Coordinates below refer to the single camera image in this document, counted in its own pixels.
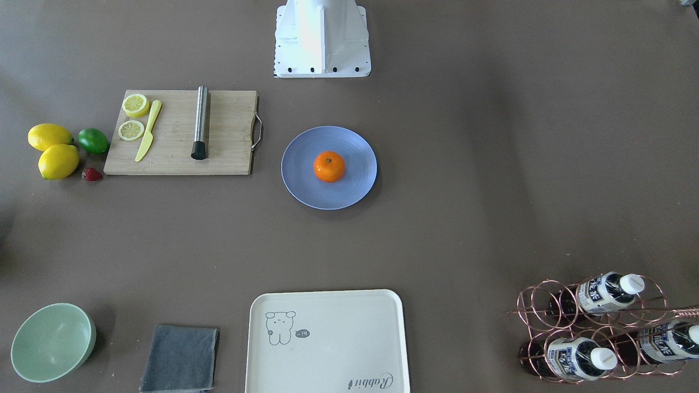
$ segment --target bottle label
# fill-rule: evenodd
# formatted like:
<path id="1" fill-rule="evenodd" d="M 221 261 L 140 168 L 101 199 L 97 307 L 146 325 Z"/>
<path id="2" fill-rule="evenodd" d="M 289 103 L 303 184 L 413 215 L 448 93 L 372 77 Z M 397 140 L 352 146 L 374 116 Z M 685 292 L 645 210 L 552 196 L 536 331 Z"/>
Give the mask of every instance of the bottle label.
<path id="1" fill-rule="evenodd" d="M 615 274 L 610 271 L 590 281 L 585 281 L 577 288 L 577 302 L 586 313 L 602 314 L 609 311 L 622 310 L 633 302 L 621 303 L 607 290 L 607 277 Z"/>
<path id="2" fill-rule="evenodd" d="M 699 356 L 684 351 L 672 335 L 672 328 L 678 323 L 660 324 L 641 331 L 639 344 L 643 352 L 660 363 L 697 359 Z"/>
<path id="3" fill-rule="evenodd" d="M 585 374 L 577 362 L 577 346 L 587 338 L 558 338 L 549 343 L 546 357 L 551 370 L 562 380 L 568 382 L 579 382 L 581 380 L 595 380 Z"/>

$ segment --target lime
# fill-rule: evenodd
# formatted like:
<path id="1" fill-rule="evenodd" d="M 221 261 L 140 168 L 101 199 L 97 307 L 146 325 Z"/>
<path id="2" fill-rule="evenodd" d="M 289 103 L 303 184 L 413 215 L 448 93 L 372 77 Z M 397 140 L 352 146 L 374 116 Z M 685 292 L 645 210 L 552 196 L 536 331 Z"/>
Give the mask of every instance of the lime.
<path id="1" fill-rule="evenodd" d="M 119 137 L 125 141 L 138 139 L 143 135 L 145 127 L 138 120 L 127 120 L 119 126 Z"/>
<path id="2" fill-rule="evenodd" d="M 109 140 L 96 128 L 86 128 L 78 132 L 78 144 L 88 153 L 100 154 L 109 150 Z"/>
<path id="3" fill-rule="evenodd" d="M 150 102 L 143 94 L 131 94 L 122 102 L 122 109 L 131 117 L 141 117 L 148 113 Z"/>
<path id="4" fill-rule="evenodd" d="M 53 145 L 41 153 L 39 172 L 45 179 L 62 179 L 75 171 L 80 163 L 78 148 L 74 145 Z"/>
<path id="5" fill-rule="evenodd" d="M 27 134 L 29 144 L 40 151 L 46 151 L 53 145 L 73 142 L 70 131 L 58 124 L 43 123 L 32 127 Z"/>

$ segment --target green lime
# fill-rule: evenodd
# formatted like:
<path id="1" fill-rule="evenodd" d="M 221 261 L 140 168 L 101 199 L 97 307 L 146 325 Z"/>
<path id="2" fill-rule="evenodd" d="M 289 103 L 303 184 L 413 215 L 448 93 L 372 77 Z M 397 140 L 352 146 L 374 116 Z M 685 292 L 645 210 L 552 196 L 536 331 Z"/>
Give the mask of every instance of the green lime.
<path id="1" fill-rule="evenodd" d="M 100 154 L 109 150 L 109 140 L 102 131 L 86 128 L 78 133 L 78 144 L 88 153 Z"/>

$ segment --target folded napkin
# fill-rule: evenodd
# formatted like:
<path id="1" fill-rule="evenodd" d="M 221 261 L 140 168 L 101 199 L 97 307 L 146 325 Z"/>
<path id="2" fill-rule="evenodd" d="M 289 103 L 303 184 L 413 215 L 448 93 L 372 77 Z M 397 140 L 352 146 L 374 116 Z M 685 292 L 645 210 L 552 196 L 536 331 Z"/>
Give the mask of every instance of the folded napkin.
<path id="1" fill-rule="evenodd" d="M 188 393 L 212 388 L 218 329 L 159 324 L 138 390 Z"/>

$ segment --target strawberry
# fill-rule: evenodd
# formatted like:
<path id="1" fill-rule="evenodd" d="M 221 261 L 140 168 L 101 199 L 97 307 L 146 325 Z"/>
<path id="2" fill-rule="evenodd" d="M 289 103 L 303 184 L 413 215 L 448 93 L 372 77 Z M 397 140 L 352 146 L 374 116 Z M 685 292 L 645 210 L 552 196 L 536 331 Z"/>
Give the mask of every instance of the strawberry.
<path id="1" fill-rule="evenodd" d="M 88 167 L 82 170 L 82 178 L 89 182 L 94 182 L 102 178 L 102 173 L 99 173 L 95 168 Z"/>

